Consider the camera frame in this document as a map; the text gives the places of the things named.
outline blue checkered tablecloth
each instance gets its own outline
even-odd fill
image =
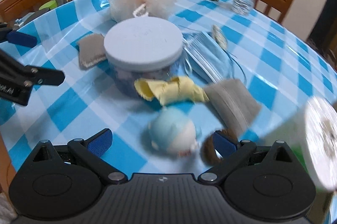
[[[253,10],[243,17],[229,6],[230,0],[177,0],[176,14],[170,21],[183,32],[210,31],[213,24],[223,30],[229,52],[245,71],[246,87],[263,105],[245,138],[264,136],[312,95],[330,103],[336,100],[337,74],[316,52],[263,14]],[[1,135],[15,169],[41,139],[49,139],[54,145],[66,144],[110,128],[113,144],[103,159],[129,177],[133,172],[199,175],[208,167],[198,154],[173,159],[151,149],[146,128],[160,110],[158,103],[120,93],[109,75],[107,61],[88,71],[79,69],[76,42],[92,32],[106,34],[115,24],[108,7],[108,0],[72,1],[20,29],[38,38],[35,48],[0,44],[24,65],[56,68],[66,74],[59,87],[34,87],[27,107],[0,100]],[[243,80],[238,67],[235,76]],[[192,78],[196,84],[205,84],[196,75]],[[201,128],[200,141],[222,128],[204,104],[183,102],[175,107]]]

